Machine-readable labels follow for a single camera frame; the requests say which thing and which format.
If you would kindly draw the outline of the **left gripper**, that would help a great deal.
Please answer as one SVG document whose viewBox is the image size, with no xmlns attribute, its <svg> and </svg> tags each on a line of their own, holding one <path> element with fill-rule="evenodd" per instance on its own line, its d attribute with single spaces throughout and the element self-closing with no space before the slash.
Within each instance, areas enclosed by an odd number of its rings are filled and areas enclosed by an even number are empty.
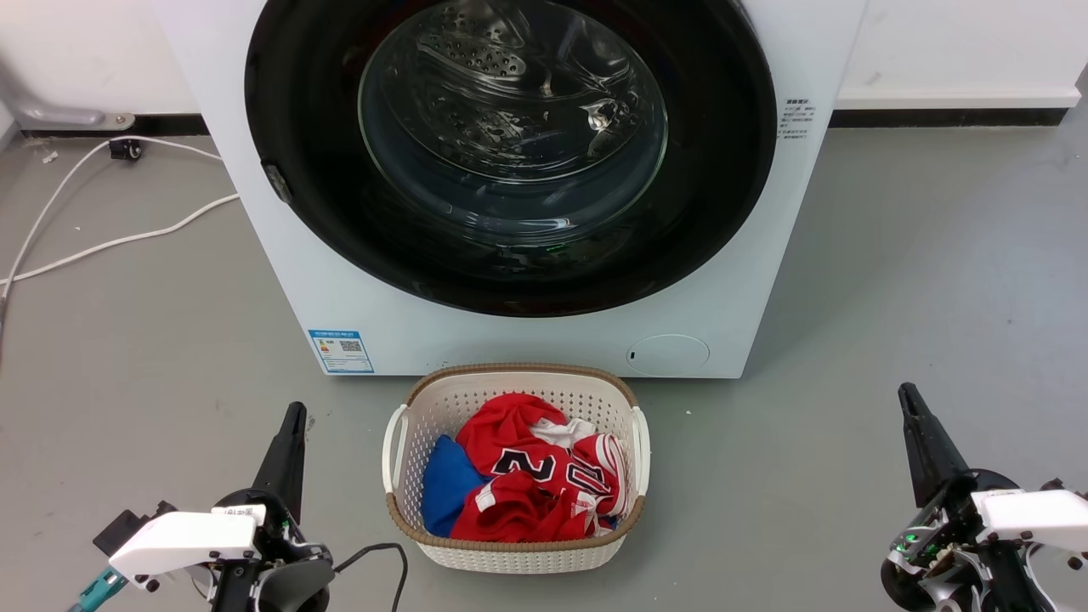
<svg viewBox="0 0 1088 612">
<path fill-rule="evenodd" d="M 334 580 L 326 544 L 302 537 L 306 406 L 289 403 L 269 442 L 252 487 L 222 497 L 222 507 L 260 505 L 264 521 L 254 535 L 254 553 L 213 563 L 212 611 L 326 611 Z"/>
</svg>

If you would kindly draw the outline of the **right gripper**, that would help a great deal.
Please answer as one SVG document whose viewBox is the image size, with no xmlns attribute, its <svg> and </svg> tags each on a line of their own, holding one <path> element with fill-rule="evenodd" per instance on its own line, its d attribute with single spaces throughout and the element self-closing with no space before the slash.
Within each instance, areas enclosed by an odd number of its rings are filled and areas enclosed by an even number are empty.
<svg viewBox="0 0 1088 612">
<path fill-rule="evenodd" d="M 968 470 L 944 426 L 913 383 L 900 385 L 910 484 L 920 512 L 881 565 L 885 593 L 905 611 L 1053 611 L 1030 570 L 1030 535 L 984 535 L 976 497 L 1018 488 L 991 470 Z"/>
</svg>

